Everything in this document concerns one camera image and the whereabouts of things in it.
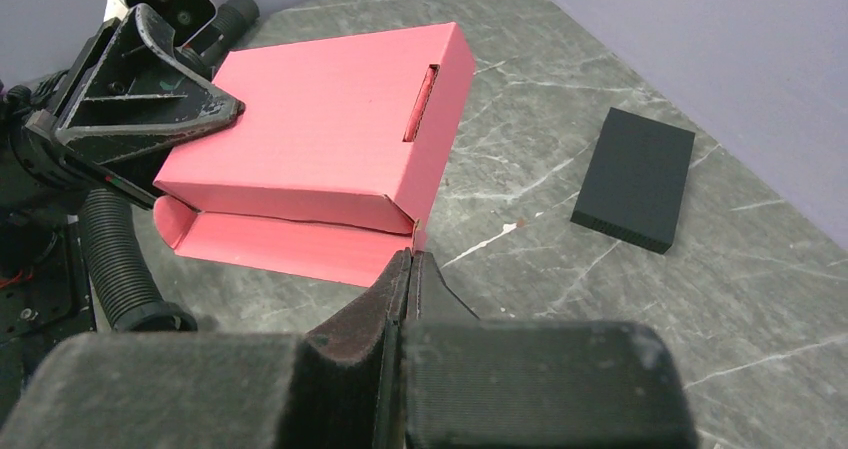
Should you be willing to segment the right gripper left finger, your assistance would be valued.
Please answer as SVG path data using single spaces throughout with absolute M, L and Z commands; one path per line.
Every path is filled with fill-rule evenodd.
M 398 448 L 399 325 L 412 269 L 305 334 L 87 333 L 44 360 L 5 448 Z

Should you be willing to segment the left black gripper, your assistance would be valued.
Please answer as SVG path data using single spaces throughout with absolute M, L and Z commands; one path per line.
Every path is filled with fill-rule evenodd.
M 52 189 L 111 183 L 150 205 L 159 196 L 158 150 L 228 128 L 245 111 L 242 101 L 178 59 L 175 36 L 140 4 L 123 20 L 105 22 L 72 69 L 4 89 L 1 131 L 12 136 L 24 169 Z M 56 119 L 45 135 L 25 127 L 39 110 Z

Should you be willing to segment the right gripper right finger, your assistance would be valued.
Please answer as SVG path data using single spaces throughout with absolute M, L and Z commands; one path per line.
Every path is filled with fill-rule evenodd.
M 695 448 L 675 361 L 621 320 L 478 317 L 434 257 L 412 259 L 404 321 L 410 448 Z

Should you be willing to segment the red paper box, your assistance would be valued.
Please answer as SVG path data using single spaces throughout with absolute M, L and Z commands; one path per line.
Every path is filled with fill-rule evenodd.
M 245 49 L 245 112 L 174 148 L 152 211 L 183 257 L 367 287 L 420 248 L 475 59 L 455 22 Z

